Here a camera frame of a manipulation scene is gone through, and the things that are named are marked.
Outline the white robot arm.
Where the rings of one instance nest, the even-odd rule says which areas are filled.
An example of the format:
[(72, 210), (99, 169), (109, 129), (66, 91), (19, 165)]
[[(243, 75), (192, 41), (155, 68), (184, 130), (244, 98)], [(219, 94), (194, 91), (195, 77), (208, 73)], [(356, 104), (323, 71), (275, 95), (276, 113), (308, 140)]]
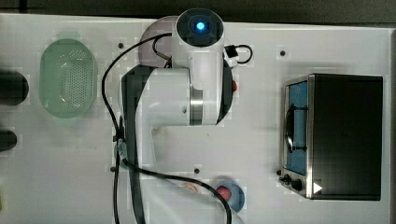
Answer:
[(171, 65), (139, 64), (120, 82), (123, 139), (118, 152), (130, 176), (137, 224), (245, 224), (213, 188), (192, 192), (184, 176), (156, 165), (152, 131), (216, 125), (233, 100), (232, 69), (223, 56), (224, 25), (210, 9), (191, 8), (173, 24)]

